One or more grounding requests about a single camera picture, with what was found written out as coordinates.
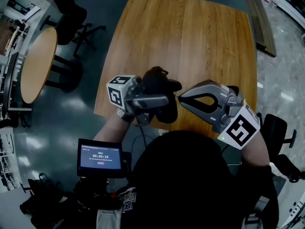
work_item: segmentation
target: cable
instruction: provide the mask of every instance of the cable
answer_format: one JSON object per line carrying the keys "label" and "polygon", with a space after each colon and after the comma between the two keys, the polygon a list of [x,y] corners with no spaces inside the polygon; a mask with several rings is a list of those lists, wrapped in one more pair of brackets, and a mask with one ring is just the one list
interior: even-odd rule
{"label": "cable", "polygon": [[230,146],[230,145],[228,144],[227,146],[225,146],[225,147],[223,148],[223,150],[221,150],[221,152],[220,152],[221,155],[223,155],[223,152],[228,148],[228,146]]}
{"label": "cable", "polygon": [[[144,135],[144,138],[145,138],[145,136],[146,136],[146,137],[149,137],[151,140],[153,140],[152,137],[150,137],[150,136],[148,136],[148,135]],[[133,142],[132,142],[132,150],[131,150],[131,153],[133,152],[134,143],[135,143],[135,141],[136,141],[139,137],[142,137],[142,135],[136,136],[136,137],[134,138],[134,140],[133,140]]]}
{"label": "cable", "polygon": [[239,164],[229,164],[229,165],[227,165],[227,166],[240,166],[240,165],[242,165],[243,163],[242,162],[240,162]]}
{"label": "cable", "polygon": [[144,135],[144,131],[143,131],[143,128],[142,126],[139,126],[141,132],[142,132],[142,136],[143,136],[143,140],[144,140],[144,145],[145,145],[145,149],[147,148],[147,144],[146,144],[146,140],[145,140],[145,135]]}

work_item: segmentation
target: person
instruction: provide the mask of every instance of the person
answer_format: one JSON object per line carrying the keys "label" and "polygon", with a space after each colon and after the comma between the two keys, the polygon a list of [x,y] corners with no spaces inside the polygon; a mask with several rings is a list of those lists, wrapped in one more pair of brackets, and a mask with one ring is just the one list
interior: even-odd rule
{"label": "person", "polygon": [[[94,140],[122,142],[132,121],[126,116],[114,113]],[[123,202],[121,228],[239,229],[263,196],[269,201],[259,218],[264,228],[275,229],[277,195],[260,132],[241,157],[233,176],[210,138],[172,131],[154,139],[135,164],[134,180],[117,191]]]}

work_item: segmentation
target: round wooden table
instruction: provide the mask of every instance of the round wooden table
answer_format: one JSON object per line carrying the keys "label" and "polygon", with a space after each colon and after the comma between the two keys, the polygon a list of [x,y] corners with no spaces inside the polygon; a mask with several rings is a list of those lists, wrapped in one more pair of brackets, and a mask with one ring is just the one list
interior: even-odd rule
{"label": "round wooden table", "polygon": [[[70,84],[48,81],[50,71],[75,79],[76,88],[81,78],[81,66],[55,55],[57,32],[54,28],[45,29],[35,40],[26,56],[21,73],[21,95],[24,102],[30,104],[39,96],[44,85],[65,89]],[[58,61],[69,66],[67,70],[53,64]]]}

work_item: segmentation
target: printed logo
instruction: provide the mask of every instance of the printed logo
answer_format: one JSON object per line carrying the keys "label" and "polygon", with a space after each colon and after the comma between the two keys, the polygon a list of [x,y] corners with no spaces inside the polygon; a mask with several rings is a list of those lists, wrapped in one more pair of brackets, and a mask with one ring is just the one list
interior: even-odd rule
{"label": "printed logo", "polygon": [[133,192],[134,189],[135,187],[131,187],[118,195],[118,199],[122,201],[124,206],[123,213],[125,213],[125,211],[132,210],[132,204],[136,202],[137,193]]}
{"label": "printed logo", "polygon": [[126,77],[126,76],[117,76],[115,77],[111,82],[112,84],[120,84],[120,85],[125,85],[126,82],[129,81],[131,77]]}
{"label": "printed logo", "polygon": [[256,129],[240,115],[226,132],[239,146],[243,146],[253,136]]}
{"label": "printed logo", "polygon": [[113,89],[111,87],[108,87],[108,91],[109,91],[109,96],[110,96],[110,102],[123,107],[120,91]]}

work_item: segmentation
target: small screen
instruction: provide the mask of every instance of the small screen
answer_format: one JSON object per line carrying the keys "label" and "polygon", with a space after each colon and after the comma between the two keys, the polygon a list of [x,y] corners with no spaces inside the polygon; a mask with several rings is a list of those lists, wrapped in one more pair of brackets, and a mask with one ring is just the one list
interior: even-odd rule
{"label": "small screen", "polygon": [[81,167],[121,169],[120,150],[112,147],[82,145]]}

